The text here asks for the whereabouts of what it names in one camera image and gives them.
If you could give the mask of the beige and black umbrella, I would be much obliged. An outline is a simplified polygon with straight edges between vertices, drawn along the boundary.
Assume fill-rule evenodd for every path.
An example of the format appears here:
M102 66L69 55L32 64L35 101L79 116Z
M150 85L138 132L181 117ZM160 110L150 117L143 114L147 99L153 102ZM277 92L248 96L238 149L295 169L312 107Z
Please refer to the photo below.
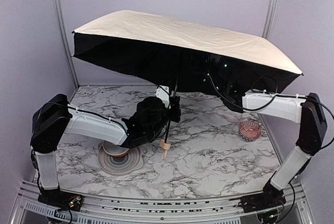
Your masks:
M302 70L265 38L131 10L73 30L74 57L168 86L219 97L231 111L248 110L251 89L281 93Z

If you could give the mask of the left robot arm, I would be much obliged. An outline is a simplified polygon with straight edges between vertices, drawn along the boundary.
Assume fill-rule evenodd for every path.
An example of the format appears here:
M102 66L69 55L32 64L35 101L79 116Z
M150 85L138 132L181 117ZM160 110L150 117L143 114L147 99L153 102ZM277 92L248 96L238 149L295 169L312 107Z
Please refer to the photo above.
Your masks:
M80 211L82 196L60 189L55 152L64 134L101 140L98 159L109 174L121 175L121 167L133 171L142 162L135 158L139 146L158 139L171 122L181 119L180 98L163 95L161 88L153 97L139 102L129 119L116 121L69 103L57 94L32 118L31 161L38 171L38 201L65 210Z

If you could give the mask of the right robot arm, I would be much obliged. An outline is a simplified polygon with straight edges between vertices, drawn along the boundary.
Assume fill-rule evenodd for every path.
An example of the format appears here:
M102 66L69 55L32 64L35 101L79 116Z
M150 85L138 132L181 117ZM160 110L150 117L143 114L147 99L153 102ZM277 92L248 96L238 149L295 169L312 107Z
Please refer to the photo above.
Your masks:
M298 137L299 127L288 120L273 116L263 116L264 123L278 147L282 158L286 158ZM301 182L306 193L313 218L333 218L333 144L321 150L311 160L301 174Z

